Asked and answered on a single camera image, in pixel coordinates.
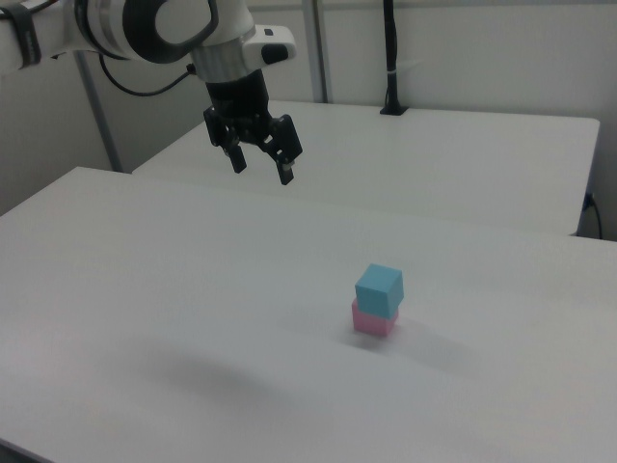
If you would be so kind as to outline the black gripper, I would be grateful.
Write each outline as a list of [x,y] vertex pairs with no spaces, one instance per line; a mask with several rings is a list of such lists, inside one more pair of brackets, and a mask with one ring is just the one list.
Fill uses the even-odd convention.
[[240,174],[247,163],[240,141],[258,146],[275,162],[282,185],[293,178],[293,165],[303,152],[289,115],[271,117],[269,95],[261,70],[235,81],[206,83],[212,105],[203,112],[210,142],[230,160]]

